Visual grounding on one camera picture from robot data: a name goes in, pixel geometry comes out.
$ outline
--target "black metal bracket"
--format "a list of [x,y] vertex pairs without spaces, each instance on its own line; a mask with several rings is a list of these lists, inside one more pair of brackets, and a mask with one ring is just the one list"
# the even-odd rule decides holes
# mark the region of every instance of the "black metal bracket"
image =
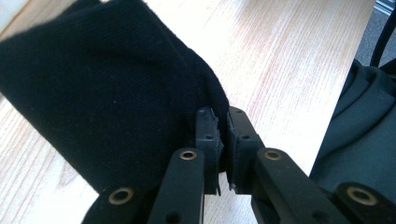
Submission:
[[[138,183],[102,192],[83,223],[203,223],[204,195],[219,192],[223,144],[208,108],[196,114],[196,148],[177,150],[159,187]],[[281,150],[266,148],[246,113],[230,107],[227,177],[230,189],[252,195],[259,223],[396,223],[396,205],[357,183],[334,194],[319,189]]]

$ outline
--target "black cloth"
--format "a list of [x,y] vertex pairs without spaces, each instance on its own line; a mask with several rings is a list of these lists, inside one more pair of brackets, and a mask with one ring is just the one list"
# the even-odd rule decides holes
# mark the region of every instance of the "black cloth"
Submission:
[[362,183],[396,203],[396,83],[352,64],[310,177],[334,191]]
[[[204,105],[225,135],[216,76],[140,0],[78,0],[2,42],[0,59],[0,92],[97,191],[159,184]],[[310,176],[320,186],[356,181],[396,201],[395,90],[353,63]]]
[[97,191],[161,182],[194,113],[229,104],[209,66],[140,0],[78,0],[0,44],[0,92]]

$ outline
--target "metal screw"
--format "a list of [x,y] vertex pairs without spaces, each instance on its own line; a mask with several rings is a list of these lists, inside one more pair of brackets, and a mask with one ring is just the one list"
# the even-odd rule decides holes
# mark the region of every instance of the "metal screw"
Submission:
[[192,161],[197,157],[197,153],[191,150],[183,151],[180,153],[180,158],[185,161]]
[[278,152],[275,152],[275,151],[266,151],[264,153],[264,156],[265,156],[265,158],[272,160],[272,161],[278,161],[278,160],[280,160],[280,158],[282,158],[282,156]]
[[108,197],[108,201],[114,205],[128,203],[134,196],[134,191],[130,188],[119,188],[114,190]]
[[349,187],[346,190],[347,195],[355,202],[364,205],[375,205],[378,199],[369,191],[361,188]]

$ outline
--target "black fabric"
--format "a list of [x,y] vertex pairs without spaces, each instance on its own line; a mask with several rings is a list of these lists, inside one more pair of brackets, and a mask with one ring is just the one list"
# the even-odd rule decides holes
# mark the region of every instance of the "black fabric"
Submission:
[[347,181],[396,203],[396,83],[355,61],[310,177],[329,191]]
[[395,80],[396,76],[396,58],[391,60],[390,62],[384,64],[381,67],[381,70],[384,71],[385,73],[388,73],[393,77],[393,80]]
[[0,92],[94,187],[160,183],[205,105],[226,128],[208,65],[138,0],[78,0],[0,44]]

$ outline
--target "wooden table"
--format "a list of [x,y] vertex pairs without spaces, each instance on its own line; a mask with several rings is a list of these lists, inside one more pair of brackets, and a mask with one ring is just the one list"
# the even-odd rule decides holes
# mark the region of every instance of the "wooden table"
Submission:
[[[74,0],[29,0],[6,38]],[[375,0],[148,0],[214,69],[268,147],[309,174]],[[79,223],[97,194],[2,97],[0,222]],[[205,197],[205,223],[255,223],[248,196]]]

